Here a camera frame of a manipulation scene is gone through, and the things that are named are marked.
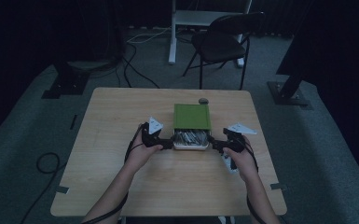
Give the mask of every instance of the chair backrest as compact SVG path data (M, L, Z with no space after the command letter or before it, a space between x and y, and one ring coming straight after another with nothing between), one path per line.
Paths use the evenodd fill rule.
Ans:
M208 28L208 32L220 32L228 35L241 35L257 32L265 15L263 12L252 12L219 17Z

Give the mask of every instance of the box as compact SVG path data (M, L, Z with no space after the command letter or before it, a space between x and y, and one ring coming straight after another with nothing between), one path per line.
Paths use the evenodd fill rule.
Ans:
M174 105L173 146L175 149L205 150L211 134L208 105Z

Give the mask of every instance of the person's right arm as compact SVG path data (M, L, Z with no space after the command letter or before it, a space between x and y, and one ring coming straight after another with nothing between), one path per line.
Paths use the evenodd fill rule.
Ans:
M257 215L265 223L279 224L280 221L272 209L251 154L245 149L241 153L237 153L227 147L223 150L234 160L235 164L237 165L240 172L240 177L245 182L249 201L254 207ZM252 223L258 223L258 221L252 215L251 217Z

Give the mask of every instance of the human hand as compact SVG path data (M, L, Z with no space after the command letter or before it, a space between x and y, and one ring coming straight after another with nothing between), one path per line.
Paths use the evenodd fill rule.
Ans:
M136 173L147 163L149 158L159 150L162 150L162 145L146 147L142 142L142 132L139 132L133 140L129 157L124 165Z
M249 140L246 136L243 137L246 143L250 146ZM255 167L255 161L246 149L244 149L241 153L238 153L228 147L224 147L223 151L234 160L243 181L247 182L250 178L258 175L257 168Z

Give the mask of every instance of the human arm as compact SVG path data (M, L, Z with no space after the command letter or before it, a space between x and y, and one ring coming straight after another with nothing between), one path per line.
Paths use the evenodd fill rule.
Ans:
M100 217L117 208L129 191L135 174L147 163L156 151L161 149L161 145L146 147L142 142L142 132L139 132L133 141L128 159L98 202L93 205L86 214L82 223ZM116 224L120 212L121 210L98 223Z
M249 140L244 136L245 141L250 146ZM237 153L230 148L223 148L223 150L234 160L240 172L241 179L245 182L248 192L248 198L255 209L257 215L266 223L275 224L280 223L277 216L272 209L269 198L258 175L252 155L244 149L241 153ZM252 223L259 223L254 216L252 216Z

